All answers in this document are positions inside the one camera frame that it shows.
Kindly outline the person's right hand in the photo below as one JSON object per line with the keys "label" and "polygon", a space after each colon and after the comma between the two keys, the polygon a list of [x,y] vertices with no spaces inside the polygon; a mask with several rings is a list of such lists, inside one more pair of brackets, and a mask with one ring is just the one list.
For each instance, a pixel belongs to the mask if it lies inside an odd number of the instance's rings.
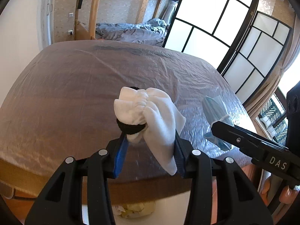
{"label": "person's right hand", "polygon": [[269,210],[275,212],[291,207],[299,194],[299,186],[290,187],[282,178],[271,175],[262,184],[259,194]]}

